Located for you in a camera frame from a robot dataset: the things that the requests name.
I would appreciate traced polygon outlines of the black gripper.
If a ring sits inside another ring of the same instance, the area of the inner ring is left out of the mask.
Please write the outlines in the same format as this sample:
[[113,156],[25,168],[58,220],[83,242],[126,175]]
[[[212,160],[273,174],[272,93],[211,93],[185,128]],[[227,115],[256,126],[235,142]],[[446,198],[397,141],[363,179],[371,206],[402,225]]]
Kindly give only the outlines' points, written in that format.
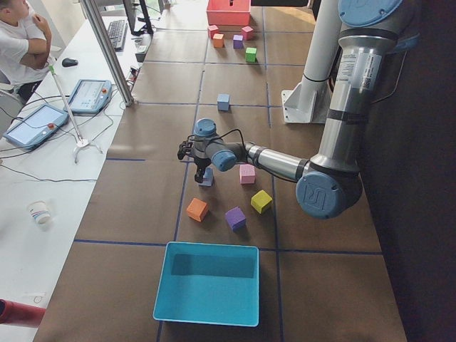
[[194,157],[193,160],[197,166],[197,171],[195,173],[194,179],[195,182],[200,183],[201,180],[204,180],[206,176],[206,168],[210,166],[210,159]]

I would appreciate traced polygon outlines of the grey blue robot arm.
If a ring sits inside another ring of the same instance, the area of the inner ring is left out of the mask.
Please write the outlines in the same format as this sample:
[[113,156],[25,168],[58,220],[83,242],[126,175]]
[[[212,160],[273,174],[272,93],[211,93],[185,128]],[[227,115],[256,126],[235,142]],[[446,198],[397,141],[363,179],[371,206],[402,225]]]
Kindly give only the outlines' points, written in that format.
[[247,141],[225,142],[203,118],[180,145],[191,157],[195,181],[207,167],[219,171],[246,163],[296,183],[296,200],[308,215],[337,217],[360,198],[357,156],[380,70],[388,54],[418,40],[419,1],[321,1],[300,83],[282,96],[288,123],[321,123],[319,150],[301,159]]

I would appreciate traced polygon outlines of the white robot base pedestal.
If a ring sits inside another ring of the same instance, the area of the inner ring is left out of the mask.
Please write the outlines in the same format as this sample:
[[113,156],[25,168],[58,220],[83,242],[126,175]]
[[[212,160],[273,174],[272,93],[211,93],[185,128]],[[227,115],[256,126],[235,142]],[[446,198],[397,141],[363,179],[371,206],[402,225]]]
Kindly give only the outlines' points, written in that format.
[[326,122],[332,96],[328,80],[339,49],[340,30],[337,0],[323,0],[320,3],[302,79],[294,89],[281,92],[285,123]]

